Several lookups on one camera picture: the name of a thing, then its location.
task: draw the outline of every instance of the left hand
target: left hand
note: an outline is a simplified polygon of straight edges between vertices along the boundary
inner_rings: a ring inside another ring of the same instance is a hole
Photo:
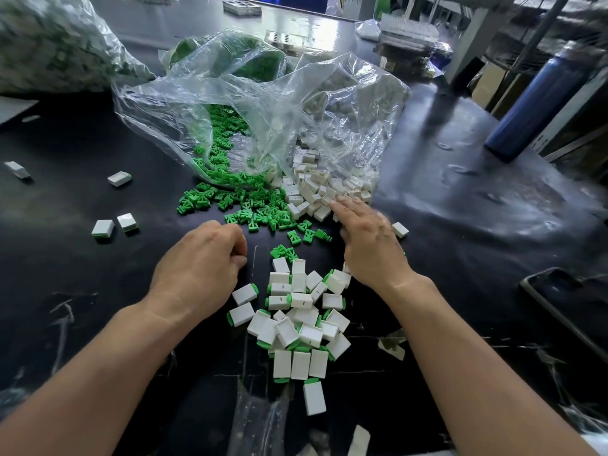
[[[141,304],[171,324],[192,329],[224,305],[246,263],[247,241],[237,224],[204,222],[159,261]]]

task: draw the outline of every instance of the metal pole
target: metal pole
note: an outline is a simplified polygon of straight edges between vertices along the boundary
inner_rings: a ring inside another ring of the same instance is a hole
[[[541,42],[541,40],[545,37],[545,35],[549,31],[549,29],[551,28],[553,22],[555,22],[555,19],[557,19],[558,15],[562,12],[562,9],[564,9],[564,6],[566,6],[567,2],[568,2],[568,0],[555,0],[555,3],[551,7],[551,9],[545,13],[545,15],[542,18],[541,23],[538,24],[536,31],[532,34],[532,37],[530,37],[530,40],[528,41],[528,43],[526,43],[526,46],[523,47],[522,52],[517,57],[515,62],[513,62],[511,70],[509,70],[509,72],[507,72],[507,74],[505,75],[505,78],[503,79],[502,83],[498,87],[498,90],[496,91],[494,96],[492,96],[492,98],[490,99],[490,102],[486,106],[486,110],[488,112],[492,111],[492,109],[497,105],[497,103],[500,100],[500,98],[502,97],[502,95],[509,88],[511,83],[513,83],[513,80],[515,80],[515,77],[517,76],[517,72],[516,72],[517,68],[525,60],[527,60],[530,53],[534,49],[536,49],[536,46],[538,46],[539,43]]]

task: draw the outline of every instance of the hand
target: hand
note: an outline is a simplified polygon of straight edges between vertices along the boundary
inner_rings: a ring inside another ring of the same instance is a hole
[[[330,208],[344,226],[340,231],[346,244],[344,260],[357,280],[384,299],[383,293],[415,275],[382,213],[358,198],[337,198]]]
[[[247,241],[237,224],[204,222],[159,261],[141,304],[192,329],[224,305],[246,263]]]

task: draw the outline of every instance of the smartphone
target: smartphone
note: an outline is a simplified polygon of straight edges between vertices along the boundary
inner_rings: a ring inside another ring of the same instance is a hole
[[[551,268],[527,276],[520,286],[553,317],[608,363],[608,282],[582,280]]]

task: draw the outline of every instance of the black work surface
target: black work surface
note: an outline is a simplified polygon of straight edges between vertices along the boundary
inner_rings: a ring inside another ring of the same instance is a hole
[[[178,199],[196,180],[126,128],[110,96],[45,99],[31,113],[42,117],[0,128],[2,161],[17,161],[33,177],[22,182],[0,173],[0,416],[39,387],[57,362],[60,325],[54,323],[69,317],[65,307],[51,312],[57,304],[72,299],[74,318],[61,365],[112,314],[146,294],[156,262],[187,230],[223,217],[216,205],[177,215]],[[579,403],[598,403],[601,413],[607,403],[602,365],[521,294],[517,283],[552,266],[582,275],[605,272],[604,209],[587,186],[534,154],[505,165],[487,153],[482,144],[495,124],[468,99],[414,84],[385,152],[373,206],[410,230],[402,243],[412,267],[431,277],[552,406],[571,405],[567,390]],[[106,178],[121,170],[133,182],[112,188]],[[127,212],[140,233],[127,237],[116,230],[108,244],[93,240],[96,220]],[[308,271],[322,275],[342,265],[344,251],[337,225],[328,220],[323,229],[335,237],[331,244],[297,249]],[[268,251],[287,244],[286,234],[261,228],[246,236],[249,263],[239,286],[253,281],[262,289],[270,271]],[[371,432],[370,454],[447,448],[445,427],[407,343],[403,362],[377,349],[377,338],[398,328],[395,319],[356,282],[346,297],[352,347],[330,364],[323,380],[328,412],[307,418],[296,388],[286,455],[300,451],[311,428],[329,432],[332,453],[346,454],[356,424]],[[239,376],[257,395],[276,396],[265,352],[244,327],[231,329],[225,322],[230,308],[229,302],[177,347],[176,366],[164,367],[153,380],[117,453],[145,455],[160,445],[160,455],[223,455]],[[559,389],[539,346],[567,361],[556,365]]]

